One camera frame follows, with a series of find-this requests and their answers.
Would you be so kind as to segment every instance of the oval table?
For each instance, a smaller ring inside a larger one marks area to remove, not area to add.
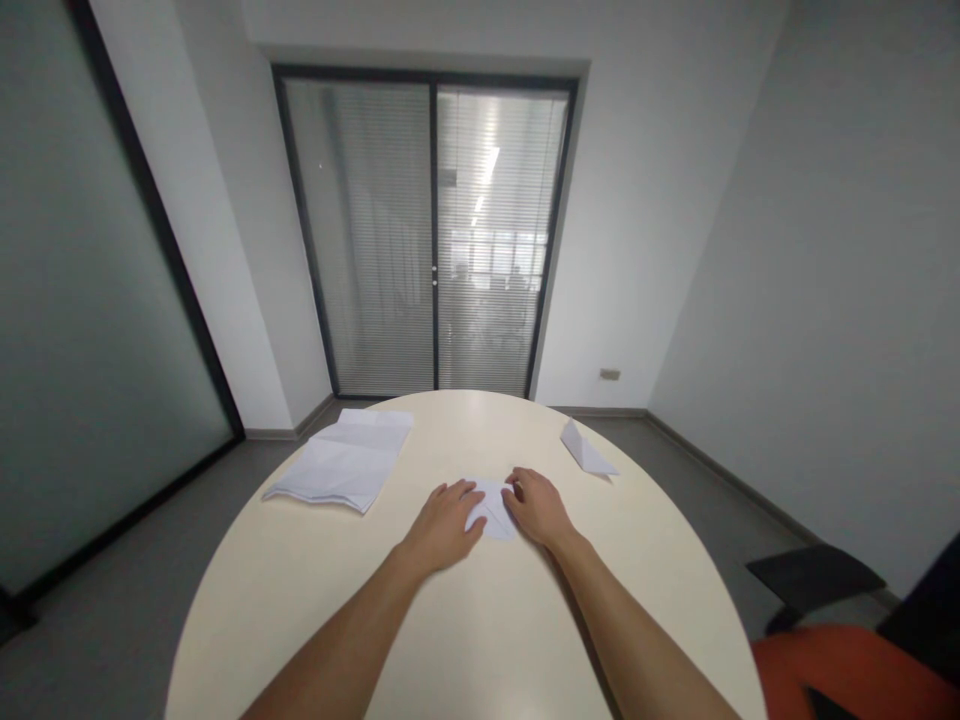
[[[763,694],[737,612],[700,539],[616,446],[580,431],[620,470],[583,472],[560,442],[568,418],[506,395],[441,390],[375,405],[414,415],[367,514],[261,502],[264,482],[210,562],[180,638],[168,718],[235,718],[399,541],[427,494],[463,476],[533,467],[627,589],[745,719]],[[595,718],[609,709],[557,580],[518,536],[483,538],[422,588],[400,629],[369,718]]]

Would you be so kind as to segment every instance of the folded paper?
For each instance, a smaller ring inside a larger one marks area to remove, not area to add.
[[[413,415],[343,410],[335,425],[307,441],[303,453],[263,495],[339,503],[366,513],[403,449]]]
[[[516,537],[517,528],[513,524],[513,518],[510,517],[510,513],[504,506],[503,496],[500,494],[500,491],[504,488],[511,492],[513,492],[513,488],[505,483],[498,483],[483,478],[465,479],[477,484],[474,492],[484,493],[483,500],[480,501],[480,504],[470,511],[465,529],[469,530],[473,526],[474,521],[478,518],[485,517],[487,524],[483,528],[484,535],[496,538],[497,540],[510,540]]]
[[[619,475],[619,471],[611,465],[600,451],[597,450],[590,441],[580,434],[577,424],[571,420],[560,433],[560,439],[567,446],[567,450],[580,464],[580,467],[587,472],[600,473],[602,475]]]

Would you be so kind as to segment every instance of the horizontal blinds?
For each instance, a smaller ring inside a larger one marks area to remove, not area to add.
[[[441,388],[525,393],[567,102],[439,88]]]
[[[284,82],[339,391],[432,390],[429,87]]]

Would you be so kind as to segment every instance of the hand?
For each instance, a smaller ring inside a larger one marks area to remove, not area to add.
[[[482,492],[470,492],[476,486],[460,480],[436,488],[400,542],[398,548],[423,577],[463,560],[483,535],[485,517],[464,531],[470,511],[483,500]]]
[[[577,532],[560,493],[536,470],[514,468],[506,482],[514,491],[500,491],[503,503],[531,540],[552,550],[563,538]]]

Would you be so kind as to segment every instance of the chair armrest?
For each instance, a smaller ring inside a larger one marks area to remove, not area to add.
[[[831,545],[754,560],[747,570],[799,616],[887,586],[873,570]]]

